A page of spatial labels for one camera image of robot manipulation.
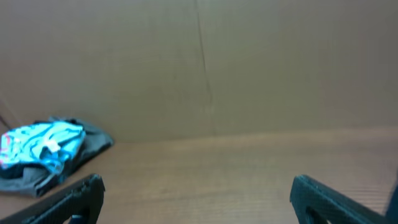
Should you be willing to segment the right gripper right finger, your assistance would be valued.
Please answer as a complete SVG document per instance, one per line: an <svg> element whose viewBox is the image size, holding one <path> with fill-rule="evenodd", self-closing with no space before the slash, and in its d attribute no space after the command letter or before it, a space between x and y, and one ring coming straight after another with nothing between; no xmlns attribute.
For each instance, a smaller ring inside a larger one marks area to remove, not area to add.
<svg viewBox="0 0 398 224"><path fill-rule="evenodd" d="M294 178L290 202L299 223L378 224L389 220L323 183L307 176Z"/></svg>

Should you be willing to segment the light blue t-shirt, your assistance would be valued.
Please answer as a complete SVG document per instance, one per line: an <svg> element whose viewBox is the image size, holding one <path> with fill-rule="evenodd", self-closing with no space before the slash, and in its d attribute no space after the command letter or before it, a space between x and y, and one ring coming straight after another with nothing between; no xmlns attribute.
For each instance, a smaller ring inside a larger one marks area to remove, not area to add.
<svg viewBox="0 0 398 224"><path fill-rule="evenodd" d="M63 172L78 154L86 137L82 125L66 121L35 123L1 136L1 167L35 164L51 174Z"/></svg>

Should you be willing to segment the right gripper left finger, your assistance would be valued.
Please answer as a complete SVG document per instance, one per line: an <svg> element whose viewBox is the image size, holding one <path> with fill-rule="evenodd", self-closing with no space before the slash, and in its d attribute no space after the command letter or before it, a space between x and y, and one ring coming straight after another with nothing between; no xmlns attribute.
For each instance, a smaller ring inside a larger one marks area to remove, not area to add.
<svg viewBox="0 0 398 224"><path fill-rule="evenodd" d="M92 223L95 224L104 201L102 177L91 174L67 188L1 220L2 224Z"/></svg>

